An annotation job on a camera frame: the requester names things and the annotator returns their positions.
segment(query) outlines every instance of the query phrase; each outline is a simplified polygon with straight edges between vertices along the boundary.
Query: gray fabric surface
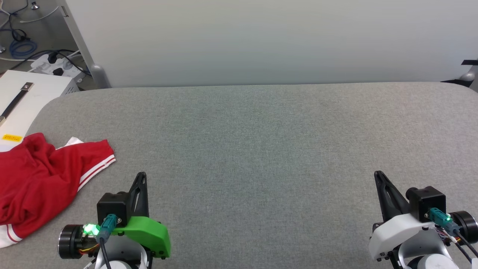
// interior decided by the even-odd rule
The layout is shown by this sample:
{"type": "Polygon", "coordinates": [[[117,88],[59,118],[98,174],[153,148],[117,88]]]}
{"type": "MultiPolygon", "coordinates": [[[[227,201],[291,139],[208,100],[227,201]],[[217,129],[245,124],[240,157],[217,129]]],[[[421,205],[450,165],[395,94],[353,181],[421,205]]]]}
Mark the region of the gray fabric surface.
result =
{"type": "MultiPolygon", "coordinates": [[[[371,260],[381,220],[373,180],[432,185],[448,211],[478,216],[478,93],[445,83],[95,90],[50,102],[29,133],[55,146],[108,139],[117,162],[48,225],[0,249],[2,268],[61,260],[65,224],[96,219],[105,192],[149,180],[151,218],[169,228],[165,269],[391,268],[371,260]]],[[[454,247],[462,268],[466,260],[454,247]]]]}

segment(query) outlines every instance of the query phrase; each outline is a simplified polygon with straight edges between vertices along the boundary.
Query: blue cable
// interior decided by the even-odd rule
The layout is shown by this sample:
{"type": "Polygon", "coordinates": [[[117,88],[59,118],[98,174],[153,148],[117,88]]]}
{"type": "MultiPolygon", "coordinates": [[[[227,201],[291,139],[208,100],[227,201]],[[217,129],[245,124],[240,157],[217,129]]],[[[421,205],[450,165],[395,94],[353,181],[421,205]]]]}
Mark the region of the blue cable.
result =
{"type": "MultiPolygon", "coordinates": [[[[3,31],[9,31],[9,32],[14,32],[11,29],[1,29],[0,32],[3,31]]],[[[32,40],[23,40],[21,42],[13,40],[10,43],[9,51],[10,55],[13,59],[26,59],[30,54],[35,52],[35,50],[38,48],[37,43],[35,43],[32,40]]]]}

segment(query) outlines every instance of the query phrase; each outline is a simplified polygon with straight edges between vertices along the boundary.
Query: power strip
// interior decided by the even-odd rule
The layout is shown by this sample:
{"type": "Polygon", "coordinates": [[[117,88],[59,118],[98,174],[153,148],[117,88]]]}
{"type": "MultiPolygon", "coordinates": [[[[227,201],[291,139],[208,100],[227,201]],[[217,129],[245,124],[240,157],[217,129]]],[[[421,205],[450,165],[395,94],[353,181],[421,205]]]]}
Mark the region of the power strip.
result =
{"type": "Polygon", "coordinates": [[[56,59],[54,64],[50,64],[48,54],[42,55],[32,62],[31,67],[35,73],[70,77],[73,78],[76,83],[83,81],[83,78],[86,76],[65,58],[56,59]]]}

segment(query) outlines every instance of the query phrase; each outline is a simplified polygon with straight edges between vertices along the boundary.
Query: white box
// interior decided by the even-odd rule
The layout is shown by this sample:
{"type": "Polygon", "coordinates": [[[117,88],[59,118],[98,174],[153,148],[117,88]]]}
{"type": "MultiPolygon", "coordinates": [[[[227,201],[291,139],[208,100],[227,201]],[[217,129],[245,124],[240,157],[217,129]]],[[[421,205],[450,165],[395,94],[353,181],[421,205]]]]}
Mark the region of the white box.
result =
{"type": "Polygon", "coordinates": [[[0,113],[7,108],[26,82],[33,83],[30,91],[0,126],[0,151],[9,150],[23,140],[36,115],[49,101],[79,91],[76,83],[69,77],[8,70],[0,78],[0,113]],[[22,140],[4,140],[5,134],[21,136],[22,140]]]}

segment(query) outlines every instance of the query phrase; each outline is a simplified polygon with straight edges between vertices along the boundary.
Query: yellow label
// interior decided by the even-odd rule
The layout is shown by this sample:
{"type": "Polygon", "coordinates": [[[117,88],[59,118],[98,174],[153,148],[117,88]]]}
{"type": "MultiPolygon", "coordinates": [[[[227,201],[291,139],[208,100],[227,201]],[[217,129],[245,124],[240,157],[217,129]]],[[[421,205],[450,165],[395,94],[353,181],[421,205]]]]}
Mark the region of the yellow label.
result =
{"type": "Polygon", "coordinates": [[[18,135],[10,135],[10,134],[6,134],[2,137],[3,140],[8,140],[8,141],[13,141],[13,142],[20,142],[22,140],[23,137],[21,136],[18,136],[18,135]]]}

